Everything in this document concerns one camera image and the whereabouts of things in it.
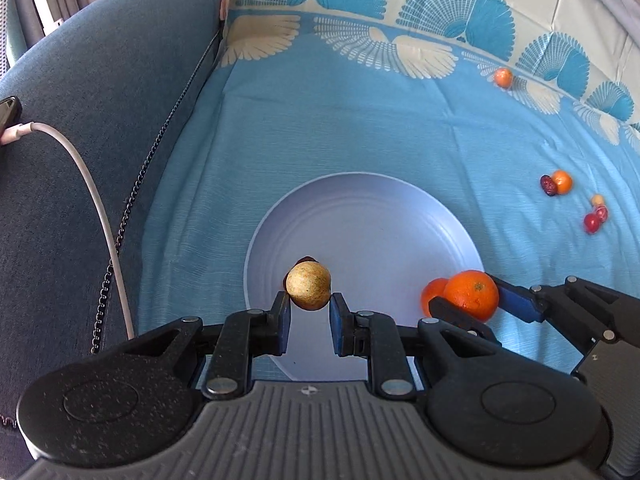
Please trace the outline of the small orange top cluster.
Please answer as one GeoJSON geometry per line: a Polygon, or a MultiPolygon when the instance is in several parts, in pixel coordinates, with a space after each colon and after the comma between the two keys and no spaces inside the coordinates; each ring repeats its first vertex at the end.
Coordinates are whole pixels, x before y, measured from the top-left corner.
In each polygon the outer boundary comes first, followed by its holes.
{"type": "Polygon", "coordinates": [[[573,178],[568,172],[564,170],[556,170],[551,175],[551,179],[555,184],[556,194],[558,195],[568,194],[573,188],[573,178]]]}

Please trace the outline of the blue patterned cloth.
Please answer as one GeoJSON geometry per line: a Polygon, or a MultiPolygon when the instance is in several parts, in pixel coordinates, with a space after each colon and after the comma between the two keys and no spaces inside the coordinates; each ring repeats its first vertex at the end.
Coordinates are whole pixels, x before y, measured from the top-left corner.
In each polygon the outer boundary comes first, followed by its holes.
{"type": "Polygon", "coordinates": [[[338,172],[430,193],[506,281],[574,274],[637,295],[639,46],[580,38],[560,3],[230,0],[226,43],[146,220],[140,330],[240,310],[259,221],[338,172]],[[548,196],[539,179],[556,170],[574,185],[548,196]],[[588,234],[594,194],[608,220],[588,234]]]}

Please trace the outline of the light blue round plate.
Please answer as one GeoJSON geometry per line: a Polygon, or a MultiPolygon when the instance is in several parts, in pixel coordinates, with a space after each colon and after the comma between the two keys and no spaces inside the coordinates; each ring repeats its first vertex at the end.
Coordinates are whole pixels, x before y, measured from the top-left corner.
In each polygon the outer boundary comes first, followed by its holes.
{"type": "Polygon", "coordinates": [[[483,266],[469,233],[436,198],[367,172],[311,180],[270,208],[245,258],[246,307],[269,308],[304,257],[329,270],[350,310],[382,312],[403,326],[422,318],[431,280],[483,266]]]}

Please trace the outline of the tan longan fruit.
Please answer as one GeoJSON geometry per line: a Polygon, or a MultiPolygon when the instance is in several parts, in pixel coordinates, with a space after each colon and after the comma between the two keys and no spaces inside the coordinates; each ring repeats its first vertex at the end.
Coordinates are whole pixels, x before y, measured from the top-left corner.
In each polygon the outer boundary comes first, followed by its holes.
{"type": "Polygon", "coordinates": [[[288,271],[284,288],[297,307],[321,310],[331,297],[331,274],[316,260],[299,261],[288,271]]]}

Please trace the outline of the black smartphone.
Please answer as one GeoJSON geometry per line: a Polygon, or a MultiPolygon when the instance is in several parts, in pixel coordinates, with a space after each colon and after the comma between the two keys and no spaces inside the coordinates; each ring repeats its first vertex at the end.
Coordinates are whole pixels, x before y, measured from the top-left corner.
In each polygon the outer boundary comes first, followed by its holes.
{"type": "Polygon", "coordinates": [[[7,96],[0,101],[0,133],[18,124],[22,104],[17,96],[7,96]]]}

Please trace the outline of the dark red jujube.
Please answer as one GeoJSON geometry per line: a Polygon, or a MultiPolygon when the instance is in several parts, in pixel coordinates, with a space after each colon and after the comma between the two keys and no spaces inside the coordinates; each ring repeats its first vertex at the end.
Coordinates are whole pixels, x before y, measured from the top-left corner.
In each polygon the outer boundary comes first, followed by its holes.
{"type": "Polygon", "coordinates": [[[310,262],[317,262],[317,260],[314,257],[305,256],[303,258],[298,259],[295,264],[299,264],[299,263],[302,263],[302,262],[309,262],[309,261],[310,262]]]}
{"type": "Polygon", "coordinates": [[[552,177],[548,174],[544,174],[540,177],[539,184],[541,189],[548,196],[555,196],[556,194],[558,194],[558,185],[555,183],[555,180],[553,180],[552,177]]]}

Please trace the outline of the small orange lowest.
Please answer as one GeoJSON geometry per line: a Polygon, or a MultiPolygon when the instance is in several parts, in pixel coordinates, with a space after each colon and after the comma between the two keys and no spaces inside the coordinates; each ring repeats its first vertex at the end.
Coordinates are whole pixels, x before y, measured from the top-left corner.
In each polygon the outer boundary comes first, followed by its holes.
{"type": "Polygon", "coordinates": [[[435,278],[433,281],[430,281],[422,290],[420,303],[421,309],[426,318],[430,318],[431,310],[430,310],[430,302],[436,298],[442,296],[442,293],[445,290],[445,287],[448,284],[448,280],[446,278],[435,278]]]}

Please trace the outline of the red candy fruit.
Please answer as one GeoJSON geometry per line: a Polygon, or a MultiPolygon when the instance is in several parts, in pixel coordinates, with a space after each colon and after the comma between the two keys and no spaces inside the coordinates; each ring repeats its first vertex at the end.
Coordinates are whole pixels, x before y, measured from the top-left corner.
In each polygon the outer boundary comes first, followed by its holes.
{"type": "Polygon", "coordinates": [[[608,220],[608,207],[605,205],[599,205],[594,208],[594,214],[598,217],[601,223],[604,223],[608,220]]]}

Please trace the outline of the red cherry tomato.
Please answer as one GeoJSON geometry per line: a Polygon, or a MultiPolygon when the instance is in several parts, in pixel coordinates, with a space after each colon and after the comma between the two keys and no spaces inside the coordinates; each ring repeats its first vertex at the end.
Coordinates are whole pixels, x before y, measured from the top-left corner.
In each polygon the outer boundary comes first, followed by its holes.
{"type": "Polygon", "coordinates": [[[595,212],[586,214],[582,223],[584,224],[585,231],[588,234],[597,233],[601,227],[601,220],[595,212]]]}

